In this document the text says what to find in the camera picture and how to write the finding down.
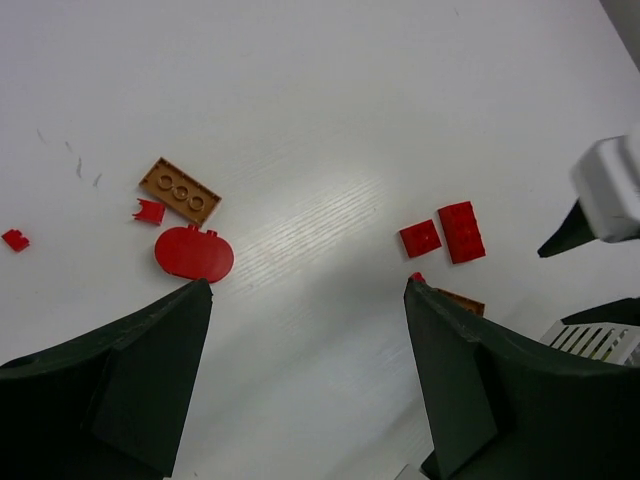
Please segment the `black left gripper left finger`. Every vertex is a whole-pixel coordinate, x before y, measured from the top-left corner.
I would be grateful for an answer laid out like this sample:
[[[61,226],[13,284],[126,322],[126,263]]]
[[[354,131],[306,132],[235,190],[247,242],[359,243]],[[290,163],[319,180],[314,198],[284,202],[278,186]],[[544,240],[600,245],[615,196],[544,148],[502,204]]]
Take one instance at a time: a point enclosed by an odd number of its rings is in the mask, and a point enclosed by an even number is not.
[[[192,281],[1,367],[4,479],[172,476],[213,296]]]

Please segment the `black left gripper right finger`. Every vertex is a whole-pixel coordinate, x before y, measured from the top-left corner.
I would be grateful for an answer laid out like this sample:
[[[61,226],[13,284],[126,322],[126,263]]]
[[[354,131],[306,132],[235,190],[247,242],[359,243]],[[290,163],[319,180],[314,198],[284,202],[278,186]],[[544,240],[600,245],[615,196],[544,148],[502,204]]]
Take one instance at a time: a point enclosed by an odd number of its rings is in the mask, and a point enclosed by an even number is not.
[[[404,305],[430,479],[635,479],[639,372],[553,349],[413,277]]]

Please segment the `orange brown lego brick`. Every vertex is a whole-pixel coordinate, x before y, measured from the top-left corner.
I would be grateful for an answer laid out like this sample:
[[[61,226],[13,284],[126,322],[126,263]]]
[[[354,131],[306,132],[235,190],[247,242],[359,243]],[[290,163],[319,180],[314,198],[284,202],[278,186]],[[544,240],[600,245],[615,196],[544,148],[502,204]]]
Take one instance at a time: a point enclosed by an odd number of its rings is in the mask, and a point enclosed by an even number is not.
[[[221,202],[219,195],[162,157],[143,176],[139,186],[198,226],[209,219]]]

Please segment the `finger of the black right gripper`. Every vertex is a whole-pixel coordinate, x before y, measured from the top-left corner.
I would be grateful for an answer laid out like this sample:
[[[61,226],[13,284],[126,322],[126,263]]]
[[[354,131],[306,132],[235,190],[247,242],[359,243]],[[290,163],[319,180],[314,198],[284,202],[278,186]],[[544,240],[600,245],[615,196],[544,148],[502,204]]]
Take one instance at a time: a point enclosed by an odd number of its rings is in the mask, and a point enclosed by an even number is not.
[[[540,258],[549,258],[595,239],[580,202],[576,201],[558,230],[537,250],[537,254]]]

